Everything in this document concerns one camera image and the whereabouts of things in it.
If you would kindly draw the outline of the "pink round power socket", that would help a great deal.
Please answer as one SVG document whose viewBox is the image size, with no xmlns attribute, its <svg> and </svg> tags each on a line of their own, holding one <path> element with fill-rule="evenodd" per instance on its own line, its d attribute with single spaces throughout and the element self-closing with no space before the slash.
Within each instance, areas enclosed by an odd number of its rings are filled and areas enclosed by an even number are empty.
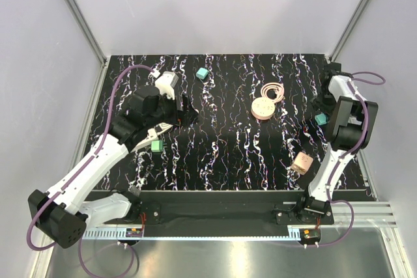
<svg viewBox="0 0 417 278">
<path fill-rule="evenodd" d="M 258 120 L 269 120 L 276 110 L 274 100 L 266 97 L 258 97 L 251 104 L 251 113 Z"/>
</svg>

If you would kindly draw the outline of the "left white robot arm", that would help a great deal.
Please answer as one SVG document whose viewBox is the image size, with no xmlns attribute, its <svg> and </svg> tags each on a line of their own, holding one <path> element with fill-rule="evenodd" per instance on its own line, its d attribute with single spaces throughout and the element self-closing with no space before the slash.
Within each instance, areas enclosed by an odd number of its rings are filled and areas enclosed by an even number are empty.
<svg viewBox="0 0 417 278">
<path fill-rule="evenodd" d="M 95 185 L 120 160 L 139 149 L 149 131 L 161 123 L 189 126 L 198 118 L 198 111 L 187 95 L 181 102 L 170 98 L 158 87 L 142 86 L 131 94 L 121 112 L 110 122 L 90 152 L 58 183 L 42 192 L 34 190 L 28 197 L 32 221 L 27 231 L 27 244 L 41 248 L 31 241 L 33 228 L 41 230 L 63 249 L 74 245 L 89 227 L 112 219 L 136 222 L 141 208 L 126 194 L 109 196 L 85 204 Z"/>
</svg>

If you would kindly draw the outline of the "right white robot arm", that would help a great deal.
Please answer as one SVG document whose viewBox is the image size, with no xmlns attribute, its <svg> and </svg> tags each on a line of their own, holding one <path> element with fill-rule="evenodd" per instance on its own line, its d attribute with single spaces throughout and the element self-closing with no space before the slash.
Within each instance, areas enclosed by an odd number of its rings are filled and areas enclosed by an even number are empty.
<svg viewBox="0 0 417 278">
<path fill-rule="evenodd" d="M 325 138 L 326 154 L 314 179 L 297 201 L 295 217 L 314 224 L 330 211 L 332 195 L 346 166 L 367 147 L 379 110 L 376 102 L 366 100 L 354 84 L 358 73 L 341 70 L 341 64 L 324 66 L 322 90 L 315 104 L 330 115 Z"/>
</svg>

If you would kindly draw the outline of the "pink cube adapter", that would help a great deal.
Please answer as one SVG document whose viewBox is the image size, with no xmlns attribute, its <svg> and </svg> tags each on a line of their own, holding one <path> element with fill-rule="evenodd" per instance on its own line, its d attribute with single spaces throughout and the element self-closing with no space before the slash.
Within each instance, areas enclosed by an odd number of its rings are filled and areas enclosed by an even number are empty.
<svg viewBox="0 0 417 278">
<path fill-rule="evenodd" d="M 304 152 L 299 152 L 291 164 L 291 169 L 300 175 L 304 175 L 308 172 L 312 163 L 313 158 L 311 156 Z"/>
</svg>

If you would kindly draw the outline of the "teal USB charger plug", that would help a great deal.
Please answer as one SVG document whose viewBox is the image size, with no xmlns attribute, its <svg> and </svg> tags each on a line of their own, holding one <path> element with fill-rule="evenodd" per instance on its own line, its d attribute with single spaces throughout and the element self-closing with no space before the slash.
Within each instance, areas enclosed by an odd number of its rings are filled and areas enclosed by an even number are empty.
<svg viewBox="0 0 417 278">
<path fill-rule="evenodd" d="M 319 113 L 315 115 L 315 121 L 319 126 L 322 126 L 328 123 L 328 117 L 325 113 Z"/>
</svg>

